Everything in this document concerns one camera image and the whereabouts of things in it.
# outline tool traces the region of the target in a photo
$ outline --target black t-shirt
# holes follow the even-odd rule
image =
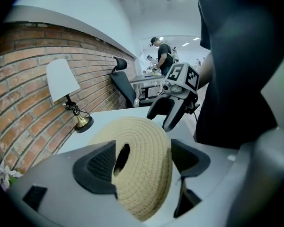
[[[283,1],[199,0],[200,45],[214,63],[196,125],[199,143],[239,148],[276,126],[260,91],[284,57]]]
[[[172,56],[169,55],[168,53],[171,54],[171,47],[168,44],[161,43],[160,47],[158,49],[158,62],[160,61],[160,58],[161,58],[162,54],[167,54],[166,60],[160,66],[161,69],[166,68],[166,67],[171,67],[173,62],[174,62]]]

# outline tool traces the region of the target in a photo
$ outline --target white desk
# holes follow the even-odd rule
[[[84,133],[78,134],[74,132],[61,147],[58,154],[68,152],[71,150],[79,149],[88,145],[90,139],[100,131],[106,124],[121,117],[135,116],[146,118],[147,112],[150,107],[130,108],[112,111],[103,111],[92,113],[94,124]],[[153,121],[160,127],[163,125],[165,116],[158,115]],[[206,153],[210,159],[211,164],[209,168],[198,176],[197,178],[187,178],[189,185],[192,185],[192,190],[201,199],[204,199],[221,181],[223,176],[227,174],[229,168],[232,166],[233,161],[228,160],[229,155],[236,155],[238,150],[208,146],[196,143],[194,140],[194,122],[189,119],[185,113],[179,123],[173,130],[167,132],[170,139],[177,139],[189,146]]]
[[[141,91],[141,83],[144,83],[144,82],[151,82],[151,81],[158,81],[160,82],[161,81],[161,84],[164,83],[164,79],[165,79],[165,76],[161,75],[161,76],[151,76],[151,77],[145,77],[145,76],[136,76],[134,77],[133,79],[131,79],[129,82],[131,83],[132,86],[134,85],[138,85],[138,89],[139,89],[139,93],[140,95],[142,94],[142,91]]]

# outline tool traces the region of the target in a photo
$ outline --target office chair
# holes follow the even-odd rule
[[[117,89],[121,92],[123,97],[125,97],[127,108],[133,108],[133,102],[136,99],[136,92],[130,84],[125,72],[117,71],[126,69],[127,62],[126,60],[117,57],[114,57],[114,59],[117,61],[117,65],[113,68],[112,73],[110,74],[110,78],[113,81],[114,85],[117,87]],[[148,96],[148,89],[151,87],[154,86],[147,86],[142,88],[145,90],[146,97]],[[157,96],[151,96],[148,97],[148,99],[140,99],[139,107],[150,106],[156,97]]]

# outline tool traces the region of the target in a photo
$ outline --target white wall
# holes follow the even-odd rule
[[[6,21],[46,22],[88,34],[98,32],[92,35],[135,57],[141,53],[135,50],[131,25],[119,0],[17,0],[14,5]]]

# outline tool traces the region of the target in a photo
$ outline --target lamp cord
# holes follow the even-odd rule
[[[65,107],[66,110],[72,110],[72,112],[74,113],[74,115],[79,115],[80,112],[82,113],[85,113],[85,114],[88,114],[90,116],[89,113],[85,112],[85,111],[82,111],[78,108],[78,106],[76,105],[75,102],[72,102],[72,101],[68,101],[66,102],[66,107]]]

